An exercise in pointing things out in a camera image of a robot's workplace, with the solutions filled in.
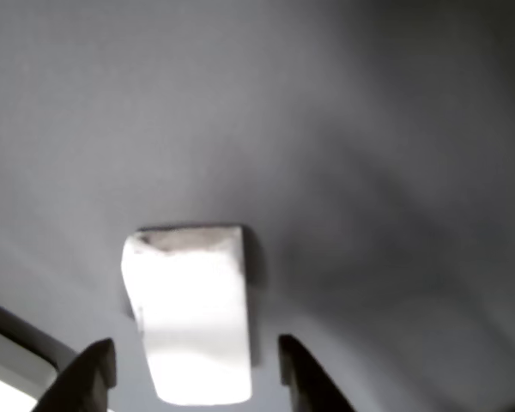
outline gray fabric ceiling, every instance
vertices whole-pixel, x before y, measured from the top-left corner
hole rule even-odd
[[[515,403],[515,3],[0,1],[0,305],[118,346],[141,226],[251,227],[254,396],[293,332],[359,411]]]

